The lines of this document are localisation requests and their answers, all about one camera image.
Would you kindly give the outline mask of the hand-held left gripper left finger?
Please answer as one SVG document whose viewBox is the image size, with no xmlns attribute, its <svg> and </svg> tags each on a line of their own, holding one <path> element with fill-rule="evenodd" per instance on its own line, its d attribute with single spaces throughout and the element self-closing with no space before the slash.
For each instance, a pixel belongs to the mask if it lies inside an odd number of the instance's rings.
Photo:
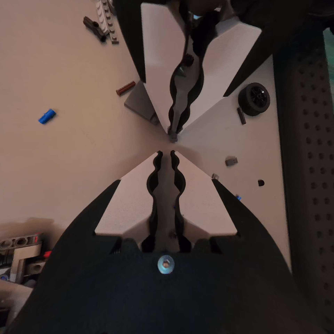
<svg viewBox="0 0 334 334">
<path fill-rule="evenodd" d="M 157 188 L 162 151 L 152 154 L 125 174 L 106 207 L 95 234 L 136 241 L 145 253 L 153 252 L 158 226 Z"/>
</svg>

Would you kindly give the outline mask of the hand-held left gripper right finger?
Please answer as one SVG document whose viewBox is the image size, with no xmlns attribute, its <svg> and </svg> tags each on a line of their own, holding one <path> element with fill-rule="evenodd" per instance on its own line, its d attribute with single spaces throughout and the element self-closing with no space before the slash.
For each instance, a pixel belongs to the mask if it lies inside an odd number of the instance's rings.
<svg viewBox="0 0 334 334">
<path fill-rule="evenodd" d="M 175 230 L 181 253 L 198 240 L 237 235 L 237 229 L 219 196 L 213 179 L 178 151 L 170 152 L 174 185 Z"/>
</svg>

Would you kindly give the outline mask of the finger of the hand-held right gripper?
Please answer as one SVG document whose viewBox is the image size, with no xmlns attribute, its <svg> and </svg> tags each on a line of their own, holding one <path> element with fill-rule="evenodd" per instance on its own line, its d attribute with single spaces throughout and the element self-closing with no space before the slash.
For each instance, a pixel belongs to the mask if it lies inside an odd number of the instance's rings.
<svg viewBox="0 0 334 334">
<path fill-rule="evenodd" d="M 259 27 L 230 18 L 203 19 L 191 32 L 193 51 L 199 58 L 199 76 L 187 96 L 177 131 L 184 130 L 224 95 L 261 35 Z"/>
<path fill-rule="evenodd" d="M 168 113 L 173 105 L 170 82 L 182 60 L 186 43 L 179 5 L 179 2 L 141 4 L 144 87 L 165 132 L 170 127 Z"/>
</svg>

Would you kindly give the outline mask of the light grey studded lego plate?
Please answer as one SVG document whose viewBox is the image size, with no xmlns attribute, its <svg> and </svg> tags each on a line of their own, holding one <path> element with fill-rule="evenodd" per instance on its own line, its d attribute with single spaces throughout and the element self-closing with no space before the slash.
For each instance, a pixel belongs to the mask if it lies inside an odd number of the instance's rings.
<svg viewBox="0 0 334 334">
<path fill-rule="evenodd" d="M 107 23 L 107 19 L 106 19 L 106 13 L 105 13 L 105 9 L 103 6 L 103 3 L 101 0 L 96 1 L 96 11 L 97 11 L 97 15 L 98 15 L 98 23 L 100 26 L 100 29 L 102 30 L 102 32 L 104 33 L 104 35 L 108 35 L 110 30 L 109 30 L 109 25 Z"/>
</svg>

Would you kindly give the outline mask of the grey lego tile assembly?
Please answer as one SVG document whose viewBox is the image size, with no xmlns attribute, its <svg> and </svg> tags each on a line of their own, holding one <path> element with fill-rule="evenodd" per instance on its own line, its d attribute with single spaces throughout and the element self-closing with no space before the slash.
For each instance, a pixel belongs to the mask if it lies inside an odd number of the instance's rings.
<svg viewBox="0 0 334 334">
<path fill-rule="evenodd" d="M 125 100 L 124 106 L 153 125 L 159 123 L 156 111 L 142 81 L 136 83 L 128 98 Z"/>
</svg>

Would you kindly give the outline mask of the black lego pin connector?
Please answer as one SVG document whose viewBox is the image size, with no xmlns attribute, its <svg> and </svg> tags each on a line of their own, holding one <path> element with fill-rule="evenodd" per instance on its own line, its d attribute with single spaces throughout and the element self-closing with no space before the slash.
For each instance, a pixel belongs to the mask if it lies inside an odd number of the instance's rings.
<svg viewBox="0 0 334 334">
<path fill-rule="evenodd" d="M 93 21 L 89 17 L 85 16 L 83 18 L 83 24 L 89 31 L 91 31 L 99 39 L 100 42 L 102 43 L 106 42 L 106 35 L 96 21 Z"/>
</svg>

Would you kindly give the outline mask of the brown lego axle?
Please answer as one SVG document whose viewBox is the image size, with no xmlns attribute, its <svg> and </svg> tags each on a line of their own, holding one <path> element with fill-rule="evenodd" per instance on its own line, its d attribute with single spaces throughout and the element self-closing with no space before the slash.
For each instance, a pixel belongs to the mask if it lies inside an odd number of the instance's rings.
<svg viewBox="0 0 334 334">
<path fill-rule="evenodd" d="M 120 97 L 123 94 L 127 93 L 132 88 L 134 88 L 135 86 L 136 86 L 136 82 L 135 81 L 131 81 L 130 83 L 126 84 L 125 86 L 117 89 L 116 90 L 116 94 Z"/>
</svg>

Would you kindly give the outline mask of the black lego wheel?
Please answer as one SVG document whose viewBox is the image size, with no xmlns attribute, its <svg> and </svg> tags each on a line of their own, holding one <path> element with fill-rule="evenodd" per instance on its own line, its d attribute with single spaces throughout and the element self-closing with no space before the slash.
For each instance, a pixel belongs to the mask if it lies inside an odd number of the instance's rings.
<svg viewBox="0 0 334 334">
<path fill-rule="evenodd" d="M 238 94 L 238 104 L 248 116 L 258 116 L 270 106 L 270 95 L 267 89 L 257 82 L 244 87 Z"/>
</svg>

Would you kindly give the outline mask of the grey lego car model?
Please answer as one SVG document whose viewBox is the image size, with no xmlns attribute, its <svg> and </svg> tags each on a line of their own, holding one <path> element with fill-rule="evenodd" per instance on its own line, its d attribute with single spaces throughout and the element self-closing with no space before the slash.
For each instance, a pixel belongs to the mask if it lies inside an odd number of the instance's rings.
<svg viewBox="0 0 334 334">
<path fill-rule="evenodd" d="M 50 254 L 42 232 L 1 239 L 0 279 L 33 287 Z"/>
</svg>

